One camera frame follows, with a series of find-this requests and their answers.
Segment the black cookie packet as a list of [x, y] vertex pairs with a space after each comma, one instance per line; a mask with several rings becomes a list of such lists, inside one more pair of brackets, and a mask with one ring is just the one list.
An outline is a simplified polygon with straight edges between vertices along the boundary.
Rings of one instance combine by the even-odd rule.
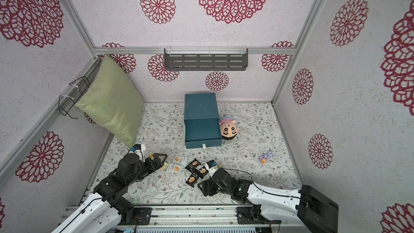
[[206, 175], [208, 175], [209, 171], [206, 169], [205, 166], [196, 169], [196, 173], [199, 178], [203, 179]]
[[197, 180], [200, 178], [200, 175], [198, 173], [192, 173], [188, 179], [186, 180], [186, 184], [189, 185], [190, 187], [194, 188]]
[[191, 173], [198, 170], [198, 167], [201, 163], [197, 159], [193, 159], [188, 165], [186, 165], [185, 169]]

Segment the teal drawer cabinet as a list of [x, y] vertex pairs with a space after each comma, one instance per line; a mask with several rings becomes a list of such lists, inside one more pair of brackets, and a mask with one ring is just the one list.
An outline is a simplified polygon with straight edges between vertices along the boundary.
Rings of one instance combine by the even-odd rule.
[[185, 147], [219, 147], [222, 135], [215, 93], [186, 94], [184, 99]]

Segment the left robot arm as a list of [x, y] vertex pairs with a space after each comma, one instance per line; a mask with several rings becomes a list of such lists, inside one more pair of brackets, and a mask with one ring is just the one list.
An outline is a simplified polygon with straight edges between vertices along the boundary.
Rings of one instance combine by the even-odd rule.
[[124, 198], [129, 186], [159, 170], [168, 155], [155, 153], [141, 160], [136, 153], [126, 154], [115, 170], [89, 194], [87, 199], [55, 230], [55, 233], [105, 233], [120, 223], [139, 222], [134, 205]]

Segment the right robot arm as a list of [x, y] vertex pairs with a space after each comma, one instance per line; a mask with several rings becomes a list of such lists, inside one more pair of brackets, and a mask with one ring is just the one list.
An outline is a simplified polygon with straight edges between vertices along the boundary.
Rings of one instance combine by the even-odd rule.
[[219, 168], [197, 186], [204, 196], [223, 193], [240, 205], [250, 206], [238, 216], [256, 223], [300, 225], [312, 233], [338, 231], [338, 204], [308, 185], [296, 189], [265, 187], [252, 179], [236, 179]]

